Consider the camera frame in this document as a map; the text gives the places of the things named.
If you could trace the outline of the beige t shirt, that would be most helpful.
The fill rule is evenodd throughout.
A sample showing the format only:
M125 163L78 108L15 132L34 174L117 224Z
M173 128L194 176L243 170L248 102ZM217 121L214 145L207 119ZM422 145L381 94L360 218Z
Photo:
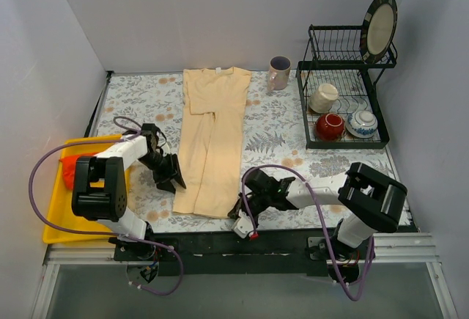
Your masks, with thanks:
M237 201L251 72L185 70L178 158L185 187L173 211L225 219Z

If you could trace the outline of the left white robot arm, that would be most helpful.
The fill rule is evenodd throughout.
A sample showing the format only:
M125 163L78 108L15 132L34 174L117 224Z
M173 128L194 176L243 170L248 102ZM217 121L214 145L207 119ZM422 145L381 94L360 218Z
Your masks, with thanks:
M125 173L135 162L152 172L156 188L170 193L186 188L178 157L164 148L166 136L153 123L144 123L139 132L129 130L120 142L94 156L77 159L71 208L75 216L96 221L118 237L132 239L130 250L140 260L148 260L156 243L147 234L148 223L128 207Z

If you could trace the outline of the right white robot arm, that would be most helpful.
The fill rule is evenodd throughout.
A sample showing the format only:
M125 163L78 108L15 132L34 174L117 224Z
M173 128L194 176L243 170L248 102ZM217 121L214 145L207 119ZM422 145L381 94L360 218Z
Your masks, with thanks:
M308 188L306 179L295 172L280 180L261 169L243 175L241 192L228 217L232 230L241 238L251 237L259 226L259 215L268 208L300 210L313 205L343 205L351 214L341 220L330 236L333 253L352 256L376 232L394 233L407 198L407 187L363 163L355 162L344 173L344 184Z

